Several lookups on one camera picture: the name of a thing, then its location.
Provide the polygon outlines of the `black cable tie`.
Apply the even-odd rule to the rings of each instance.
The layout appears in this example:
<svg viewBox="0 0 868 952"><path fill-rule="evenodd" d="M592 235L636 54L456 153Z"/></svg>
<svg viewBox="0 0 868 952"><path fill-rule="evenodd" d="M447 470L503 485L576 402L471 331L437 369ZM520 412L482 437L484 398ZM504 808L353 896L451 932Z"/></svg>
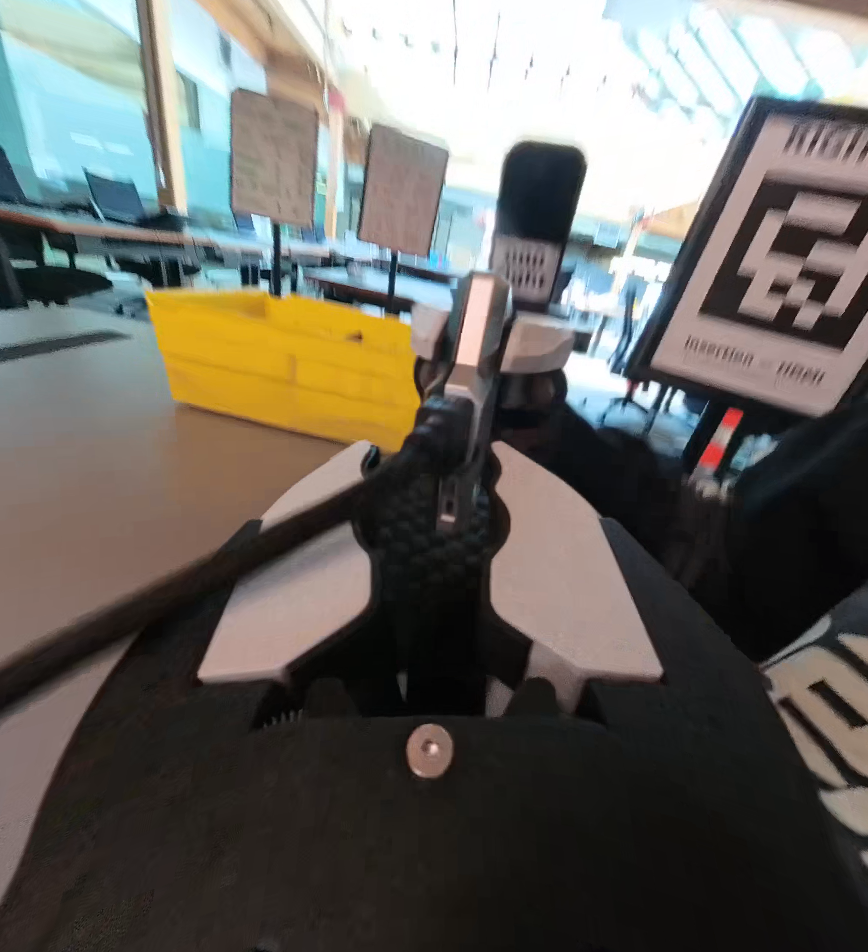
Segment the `black cable tie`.
<svg viewBox="0 0 868 952"><path fill-rule="evenodd" d="M440 479L436 499L436 529L442 533L454 533L464 521L464 482L460 476L449 475Z"/></svg>

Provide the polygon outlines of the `silver adapter hub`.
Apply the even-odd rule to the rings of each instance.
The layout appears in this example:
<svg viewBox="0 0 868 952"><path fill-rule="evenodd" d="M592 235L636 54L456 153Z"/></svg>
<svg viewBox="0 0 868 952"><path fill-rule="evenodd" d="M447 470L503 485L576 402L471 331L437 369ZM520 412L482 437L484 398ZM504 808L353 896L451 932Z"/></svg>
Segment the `silver adapter hub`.
<svg viewBox="0 0 868 952"><path fill-rule="evenodd" d="M511 321L508 282L492 272L470 272L453 293L442 363L415 358L415 387L423 401L436 396L468 407L470 457L489 434Z"/></svg>

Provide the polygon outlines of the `handwritten cardboard sign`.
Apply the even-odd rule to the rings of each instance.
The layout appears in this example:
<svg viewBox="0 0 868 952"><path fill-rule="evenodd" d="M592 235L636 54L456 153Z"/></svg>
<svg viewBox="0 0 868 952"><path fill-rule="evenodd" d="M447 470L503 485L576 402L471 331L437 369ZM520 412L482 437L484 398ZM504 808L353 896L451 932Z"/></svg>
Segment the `handwritten cardboard sign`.
<svg viewBox="0 0 868 952"><path fill-rule="evenodd" d="M428 255L447 170L446 148L376 123L369 132L357 237L389 251L385 303L402 255Z"/></svg>
<svg viewBox="0 0 868 952"><path fill-rule="evenodd" d="M282 228L310 230L316 208L319 115L284 97L230 94L230 206L271 224L269 290L283 293Z"/></svg>

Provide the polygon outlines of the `red-brown office desk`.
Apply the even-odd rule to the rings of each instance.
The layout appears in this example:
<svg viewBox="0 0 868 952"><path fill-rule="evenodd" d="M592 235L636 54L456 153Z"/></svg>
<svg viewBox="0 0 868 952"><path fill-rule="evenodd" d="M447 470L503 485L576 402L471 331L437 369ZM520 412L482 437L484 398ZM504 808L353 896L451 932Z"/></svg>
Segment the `red-brown office desk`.
<svg viewBox="0 0 868 952"><path fill-rule="evenodd" d="M185 282L183 267L258 267L280 274L280 259L295 263L323 262L332 256L327 244L264 240L235 232L185 228L181 232L144 229L99 221L58 209L0 203L0 233L9 230L34 232L59 250L76 255L118 259L138 258L159 262L159 287Z"/></svg>

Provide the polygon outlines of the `yellow box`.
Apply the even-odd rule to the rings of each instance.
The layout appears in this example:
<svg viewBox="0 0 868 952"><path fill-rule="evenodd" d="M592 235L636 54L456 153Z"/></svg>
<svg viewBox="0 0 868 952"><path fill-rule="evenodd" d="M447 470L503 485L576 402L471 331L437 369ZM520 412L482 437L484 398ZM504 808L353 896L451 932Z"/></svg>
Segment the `yellow box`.
<svg viewBox="0 0 868 952"><path fill-rule="evenodd" d="M385 452L414 427L415 356L395 318L261 290L145 299L177 404Z"/></svg>

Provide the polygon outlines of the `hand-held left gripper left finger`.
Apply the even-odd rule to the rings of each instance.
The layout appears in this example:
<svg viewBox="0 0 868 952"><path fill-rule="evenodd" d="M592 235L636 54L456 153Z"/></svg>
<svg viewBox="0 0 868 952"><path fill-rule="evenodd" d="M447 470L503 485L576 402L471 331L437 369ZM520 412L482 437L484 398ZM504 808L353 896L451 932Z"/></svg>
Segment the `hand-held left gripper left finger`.
<svg viewBox="0 0 868 952"><path fill-rule="evenodd" d="M373 595L371 558L347 520L237 583L197 678L289 686L305 662L369 612Z"/></svg>

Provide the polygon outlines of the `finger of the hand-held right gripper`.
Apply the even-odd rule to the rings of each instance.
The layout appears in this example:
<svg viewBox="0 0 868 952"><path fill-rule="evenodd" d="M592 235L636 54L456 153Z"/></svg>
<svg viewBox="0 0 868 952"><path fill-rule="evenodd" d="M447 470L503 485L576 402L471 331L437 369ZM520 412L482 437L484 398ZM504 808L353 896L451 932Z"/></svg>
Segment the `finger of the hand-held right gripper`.
<svg viewBox="0 0 868 952"><path fill-rule="evenodd" d="M561 318L525 313L515 317L504 349L505 374L561 370L573 350L575 331Z"/></svg>
<svg viewBox="0 0 868 952"><path fill-rule="evenodd" d="M410 316L410 343L419 361L440 364L450 310L428 303L415 303Z"/></svg>

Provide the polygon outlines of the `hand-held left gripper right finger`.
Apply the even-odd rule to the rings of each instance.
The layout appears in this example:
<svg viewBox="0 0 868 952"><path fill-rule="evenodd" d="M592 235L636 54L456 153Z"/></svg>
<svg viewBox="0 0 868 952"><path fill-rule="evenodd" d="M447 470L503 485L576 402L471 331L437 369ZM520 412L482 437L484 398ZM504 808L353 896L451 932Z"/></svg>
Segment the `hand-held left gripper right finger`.
<svg viewBox="0 0 868 952"><path fill-rule="evenodd" d="M660 684L663 665L597 510L506 443L491 446L509 528L490 560L489 606L526 641L525 679L543 678L561 710L589 681Z"/></svg>

